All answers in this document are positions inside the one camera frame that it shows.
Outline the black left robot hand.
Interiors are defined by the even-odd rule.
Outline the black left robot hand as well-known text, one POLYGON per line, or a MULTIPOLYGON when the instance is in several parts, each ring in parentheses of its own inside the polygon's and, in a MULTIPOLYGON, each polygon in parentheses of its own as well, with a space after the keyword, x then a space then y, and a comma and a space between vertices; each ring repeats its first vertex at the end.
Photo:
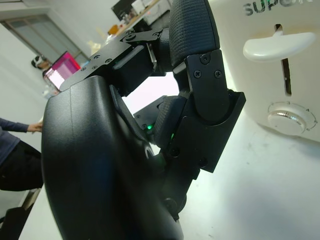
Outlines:
POLYGON ((65 80, 43 115, 43 181, 64 240, 181 240, 179 213, 245 105, 228 89, 206 0, 126 31, 65 80))

